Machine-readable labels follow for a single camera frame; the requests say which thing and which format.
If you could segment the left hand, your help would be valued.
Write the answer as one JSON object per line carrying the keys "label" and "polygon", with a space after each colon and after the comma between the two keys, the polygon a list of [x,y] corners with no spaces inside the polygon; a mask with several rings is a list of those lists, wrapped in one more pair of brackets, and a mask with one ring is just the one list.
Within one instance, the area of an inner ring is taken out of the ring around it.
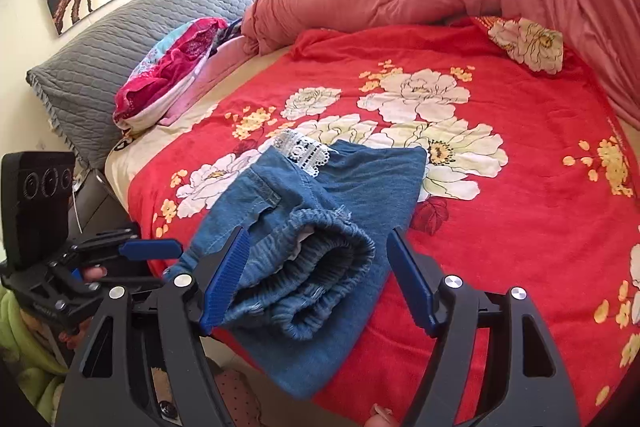
{"label": "left hand", "polygon": [[[107,269],[103,265],[93,265],[93,267],[86,268],[82,271],[82,276],[86,282],[95,282],[102,279],[102,277],[107,276]],[[79,343],[81,343],[81,340],[84,339],[90,323],[91,317],[88,317],[87,320],[78,325],[75,334],[63,331],[58,335],[58,340],[60,340],[61,343],[64,343],[67,349],[75,351],[78,348]]]}

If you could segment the right hand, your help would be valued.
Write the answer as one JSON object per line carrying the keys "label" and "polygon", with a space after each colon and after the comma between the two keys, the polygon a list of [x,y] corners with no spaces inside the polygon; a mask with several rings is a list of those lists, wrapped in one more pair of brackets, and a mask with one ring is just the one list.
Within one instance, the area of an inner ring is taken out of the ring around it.
{"label": "right hand", "polygon": [[382,407],[374,403],[370,410],[370,417],[364,422],[363,427],[398,427],[399,421],[393,411],[388,407]]}

